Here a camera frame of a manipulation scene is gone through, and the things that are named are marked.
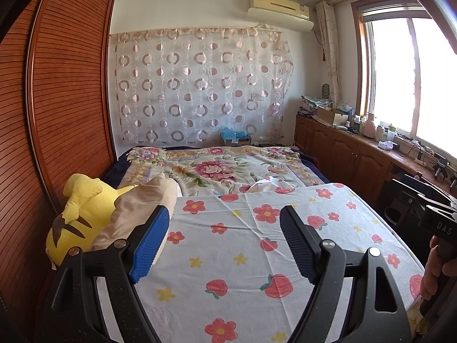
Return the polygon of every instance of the sliding wardrobe door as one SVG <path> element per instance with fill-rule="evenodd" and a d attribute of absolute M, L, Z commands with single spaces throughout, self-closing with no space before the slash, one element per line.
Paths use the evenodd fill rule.
<path fill-rule="evenodd" d="M 106 55 L 114 0 L 43 0 L 32 32 L 27 103 L 32 141 L 53 203 L 73 173 L 113 163 Z"/>
<path fill-rule="evenodd" d="M 12 319 L 29 335 L 50 272 L 44 240 L 56 215 L 36 170 L 24 112 L 27 50 L 39 4 L 32 0 L 0 44 L 0 290 Z"/>

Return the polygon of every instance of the finger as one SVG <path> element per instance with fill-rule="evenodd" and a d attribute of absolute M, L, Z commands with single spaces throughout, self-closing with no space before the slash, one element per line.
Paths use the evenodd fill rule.
<path fill-rule="evenodd" d="M 431 294 L 435 295 L 438 290 L 438 280 L 432 274 L 426 272 L 424 275 L 424 285 L 426 290 Z"/>
<path fill-rule="evenodd" d="M 425 277 L 422 277 L 422 282 L 420 283 L 420 295 L 422 295 L 422 297 L 427 300 L 430 300 L 431 298 L 431 294 L 426 288 Z"/>
<path fill-rule="evenodd" d="M 436 245 L 438 245 L 440 242 L 440 238 L 433 236 L 430 240 L 430 248 L 434 248 Z"/>
<path fill-rule="evenodd" d="M 438 256 L 438 246 L 435 246 L 430 250 L 430 254 L 426 264 L 426 270 L 430 271 L 435 277 L 439 277 L 441 274 L 441 268 L 443 267 L 443 262 Z"/>
<path fill-rule="evenodd" d="M 457 277 L 457 258 L 443 265 L 443 273 L 449 277 Z"/>

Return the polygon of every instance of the window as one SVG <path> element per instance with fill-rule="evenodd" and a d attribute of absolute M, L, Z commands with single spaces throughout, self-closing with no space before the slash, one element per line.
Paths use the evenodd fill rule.
<path fill-rule="evenodd" d="M 457 55 L 444 34 L 415 0 L 382 1 L 357 11 L 366 48 L 365 112 L 457 157 Z"/>

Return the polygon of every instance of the small box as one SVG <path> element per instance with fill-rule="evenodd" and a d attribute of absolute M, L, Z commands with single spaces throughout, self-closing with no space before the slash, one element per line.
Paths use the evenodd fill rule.
<path fill-rule="evenodd" d="M 341 125 L 346 126 L 348 115 L 343 115 L 337 109 L 333 108 L 322 108 L 317 109 L 318 118 L 327 122 L 330 125 Z"/>
<path fill-rule="evenodd" d="M 240 146 L 250 146 L 251 138 L 245 139 L 224 139 L 224 145 L 226 147 L 240 147 Z"/>

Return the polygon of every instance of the floral bedspread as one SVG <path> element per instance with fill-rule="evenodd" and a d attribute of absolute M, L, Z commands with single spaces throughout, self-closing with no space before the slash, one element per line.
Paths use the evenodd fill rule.
<path fill-rule="evenodd" d="M 281 231 L 285 205 L 343 249 L 380 249 L 404 307 L 413 305 L 424 269 L 383 219 L 342 184 L 181 197 L 161 257 L 135 285 L 163 343 L 287 342 L 313 286 L 298 271 Z M 326 342 L 339 338 L 350 289 L 347 278 Z M 108 300 L 100 295 L 108 331 L 122 342 L 114 316 L 108 321 L 105 314 Z"/>
<path fill-rule="evenodd" d="M 287 147 L 212 147 L 165 151 L 136 147 L 130 151 L 127 170 L 119 188 L 145 183 L 163 172 L 176 180 L 183 196 L 244 193 L 269 176 L 294 188 L 323 181 L 303 165 L 299 154 Z"/>

